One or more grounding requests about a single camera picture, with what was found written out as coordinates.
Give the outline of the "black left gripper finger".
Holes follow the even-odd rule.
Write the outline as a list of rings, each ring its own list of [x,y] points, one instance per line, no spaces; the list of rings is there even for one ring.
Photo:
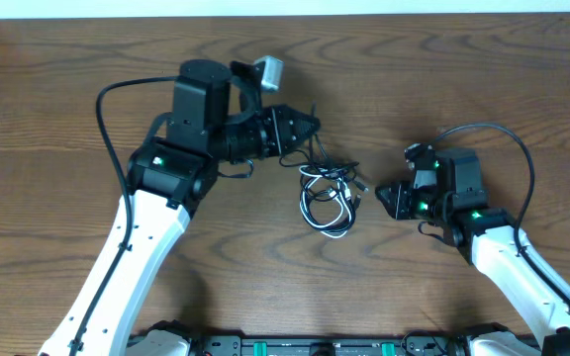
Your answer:
[[[284,107],[284,120],[288,133],[316,133],[321,128],[318,118],[289,106]]]
[[[299,149],[304,143],[312,139],[318,133],[317,130],[312,130],[306,133],[286,133],[284,135],[284,153],[289,154]]]

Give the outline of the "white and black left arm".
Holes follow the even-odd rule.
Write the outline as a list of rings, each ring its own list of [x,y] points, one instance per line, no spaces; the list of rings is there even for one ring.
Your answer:
[[[220,177],[222,162],[252,164],[293,152],[320,127],[285,105],[282,62],[184,62],[171,81],[172,108],[157,116],[127,166],[108,238],[71,309],[41,347],[44,355],[187,355],[190,340],[165,329],[131,332],[157,272]]]

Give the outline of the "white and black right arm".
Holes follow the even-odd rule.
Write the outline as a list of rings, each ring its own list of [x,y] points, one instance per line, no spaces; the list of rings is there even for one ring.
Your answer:
[[[457,342],[464,355],[570,355],[570,285],[538,254],[503,209],[490,207],[482,182],[394,182],[375,190],[395,220],[421,220],[441,227],[440,241],[506,296],[531,330],[531,347],[497,325],[480,326]]]

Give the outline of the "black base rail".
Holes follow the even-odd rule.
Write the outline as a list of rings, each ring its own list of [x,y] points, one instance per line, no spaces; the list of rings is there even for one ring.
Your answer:
[[[384,337],[247,336],[240,332],[200,333],[177,322],[161,322],[133,336],[128,355],[178,356],[396,356],[396,355],[539,355],[530,339],[489,326],[480,335],[411,331]]]

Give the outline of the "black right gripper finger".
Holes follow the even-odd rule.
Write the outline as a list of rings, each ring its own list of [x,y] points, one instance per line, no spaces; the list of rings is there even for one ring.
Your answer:
[[[398,183],[391,182],[375,188],[375,196],[378,199],[395,199],[398,192]]]
[[[389,217],[396,220],[398,217],[398,199],[396,195],[377,195],[377,200],[382,204]]]

